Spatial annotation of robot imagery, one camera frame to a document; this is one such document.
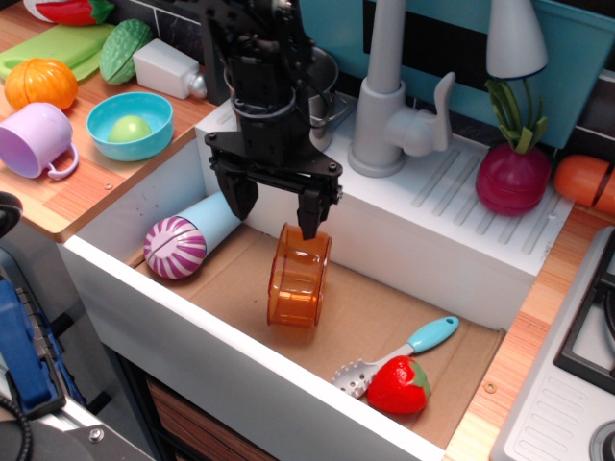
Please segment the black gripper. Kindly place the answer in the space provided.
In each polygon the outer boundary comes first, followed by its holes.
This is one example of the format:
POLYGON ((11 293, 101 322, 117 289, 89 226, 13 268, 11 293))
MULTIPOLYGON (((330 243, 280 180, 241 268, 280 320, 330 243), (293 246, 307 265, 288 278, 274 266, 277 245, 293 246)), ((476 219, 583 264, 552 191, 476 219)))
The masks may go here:
POLYGON ((342 167, 309 139, 302 120, 308 98, 296 95, 295 108, 282 122, 245 122, 240 129, 205 135, 209 165, 233 215, 244 221, 261 184, 298 196, 298 224, 304 240, 316 237, 331 205, 339 202, 342 167))

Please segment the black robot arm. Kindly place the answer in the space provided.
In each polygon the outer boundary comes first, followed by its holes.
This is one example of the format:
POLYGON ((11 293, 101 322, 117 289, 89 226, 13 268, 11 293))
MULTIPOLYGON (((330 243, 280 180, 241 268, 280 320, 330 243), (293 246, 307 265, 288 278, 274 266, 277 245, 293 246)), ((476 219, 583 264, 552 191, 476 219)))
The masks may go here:
POLYGON ((342 168, 315 147, 309 100, 314 41, 297 1, 206 1, 206 31, 224 66, 238 128, 206 137, 210 167, 233 214, 245 219, 265 184, 298 197, 305 240, 338 203, 342 168))

